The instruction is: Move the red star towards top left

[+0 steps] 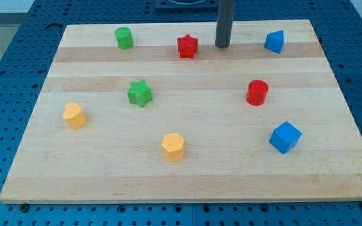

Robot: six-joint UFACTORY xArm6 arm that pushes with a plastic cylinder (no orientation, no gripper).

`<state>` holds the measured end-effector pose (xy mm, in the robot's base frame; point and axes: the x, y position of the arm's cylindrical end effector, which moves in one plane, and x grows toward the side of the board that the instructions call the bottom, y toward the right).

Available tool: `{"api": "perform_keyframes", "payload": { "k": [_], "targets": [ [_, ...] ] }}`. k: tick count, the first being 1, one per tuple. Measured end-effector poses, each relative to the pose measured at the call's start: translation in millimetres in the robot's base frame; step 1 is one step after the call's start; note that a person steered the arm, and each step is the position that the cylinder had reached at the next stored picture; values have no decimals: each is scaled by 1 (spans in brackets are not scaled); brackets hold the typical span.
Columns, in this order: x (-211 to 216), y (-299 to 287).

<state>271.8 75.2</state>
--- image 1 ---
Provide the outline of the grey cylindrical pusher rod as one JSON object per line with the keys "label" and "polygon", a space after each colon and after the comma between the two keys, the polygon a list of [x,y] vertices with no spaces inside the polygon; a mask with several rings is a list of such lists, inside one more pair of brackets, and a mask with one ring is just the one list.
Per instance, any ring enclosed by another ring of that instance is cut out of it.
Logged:
{"label": "grey cylindrical pusher rod", "polygon": [[235,0],[219,0],[215,46],[228,48],[231,42],[231,32],[234,18]]}

